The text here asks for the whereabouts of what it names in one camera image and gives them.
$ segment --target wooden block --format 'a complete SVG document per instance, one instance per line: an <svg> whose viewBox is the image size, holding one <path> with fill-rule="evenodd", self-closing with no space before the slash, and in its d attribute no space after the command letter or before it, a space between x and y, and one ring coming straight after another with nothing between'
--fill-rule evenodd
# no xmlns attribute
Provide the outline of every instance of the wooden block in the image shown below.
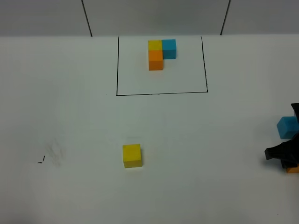
<svg viewBox="0 0 299 224"><path fill-rule="evenodd" d="M288 174L297 174L297 173L299 173L299 167L287 168L286 172Z"/></svg>
<svg viewBox="0 0 299 224"><path fill-rule="evenodd" d="M299 123L296 117L282 117L277 124L281 139L291 139L299 132Z"/></svg>
<svg viewBox="0 0 299 224"><path fill-rule="evenodd" d="M149 70L163 70L162 50L149 50Z"/></svg>
<svg viewBox="0 0 299 224"><path fill-rule="evenodd" d="M162 50L162 41L149 41L149 50Z"/></svg>
<svg viewBox="0 0 299 224"><path fill-rule="evenodd" d="M176 40L162 40L163 59L176 59L177 44Z"/></svg>
<svg viewBox="0 0 299 224"><path fill-rule="evenodd" d="M122 146L125 168L142 167L140 144Z"/></svg>

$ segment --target gray wall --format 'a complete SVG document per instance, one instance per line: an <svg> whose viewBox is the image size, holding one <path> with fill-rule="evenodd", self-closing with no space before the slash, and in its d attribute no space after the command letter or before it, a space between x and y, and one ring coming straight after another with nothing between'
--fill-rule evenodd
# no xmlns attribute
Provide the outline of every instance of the gray wall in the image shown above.
<svg viewBox="0 0 299 224"><path fill-rule="evenodd" d="M0 35L89 35L80 0L1 0Z"/></svg>
<svg viewBox="0 0 299 224"><path fill-rule="evenodd" d="M223 34L299 33L298 0L231 0Z"/></svg>
<svg viewBox="0 0 299 224"><path fill-rule="evenodd" d="M93 35L215 34L228 0L84 0Z"/></svg>
<svg viewBox="0 0 299 224"><path fill-rule="evenodd" d="M93 36L219 35L229 0L84 0ZM223 35L299 33L298 0L231 0ZM1 0L0 36L90 36L81 0Z"/></svg>

